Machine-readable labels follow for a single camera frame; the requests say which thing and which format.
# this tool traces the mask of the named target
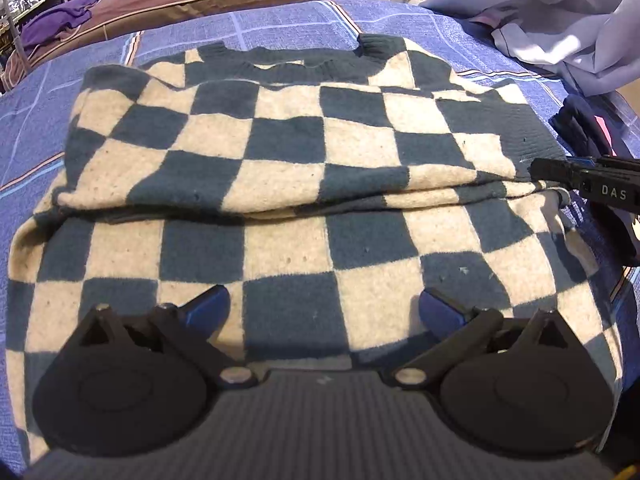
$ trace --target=pink tag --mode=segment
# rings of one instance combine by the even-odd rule
[[[616,155],[616,151],[613,149],[613,144],[611,143],[611,135],[609,135],[609,130],[607,129],[607,123],[604,121],[602,117],[598,117],[598,116],[595,116],[595,117],[596,117],[596,121],[598,121],[598,124],[602,128],[604,136],[607,137],[607,140],[609,141],[609,146],[611,146],[611,151],[613,152],[613,155]]]

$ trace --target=metal screw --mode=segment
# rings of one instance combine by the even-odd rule
[[[420,368],[402,368],[396,372],[396,381],[405,386],[417,386],[427,380],[427,374]]]
[[[243,384],[253,376],[252,371],[244,366],[232,366],[220,372],[220,378],[229,384]]]

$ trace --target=blue gripper pad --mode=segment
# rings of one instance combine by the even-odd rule
[[[423,325],[440,340],[449,337],[469,320],[460,306],[432,288],[426,288],[420,294],[418,314]]]
[[[231,297],[222,285],[205,290],[197,298],[185,303],[178,310],[178,319],[189,328],[208,339],[222,328],[231,311]]]

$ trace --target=ribbed black surface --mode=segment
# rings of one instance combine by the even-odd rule
[[[99,459],[49,453],[28,480],[604,480],[581,454],[551,462],[502,458],[460,440],[421,394],[375,372],[273,372],[225,394],[208,419],[172,446]]]

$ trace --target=blue bedsheet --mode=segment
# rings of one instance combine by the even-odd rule
[[[562,80],[524,68],[495,50],[482,25],[403,4],[370,0],[337,3],[309,2],[230,12],[94,44],[45,63],[18,88],[0,97],[0,458],[11,468],[19,470],[24,465],[6,385],[4,342],[5,333],[12,329],[5,326],[8,249],[15,230],[30,215],[62,166],[66,123],[82,75],[89,67],[126,60],[139,66],[213,41],[224,41],[226,46],[239,50],[256,46],[352,49],[356,47],[358,30],[362,30],[410,38],[479,84],[491,85],[512,78],[545,124],[567,95]],[[632,153],[640,156],[637,117],[624,100],[612,94],[591,98],[591,103],[618,126]],[[636,318],[639,271],[627,269],[623,275],[609,243],[579,199],[571,213],[602,268],[602,286],[612,300],[622,337],[625,383],[631,384],[640,374]]]

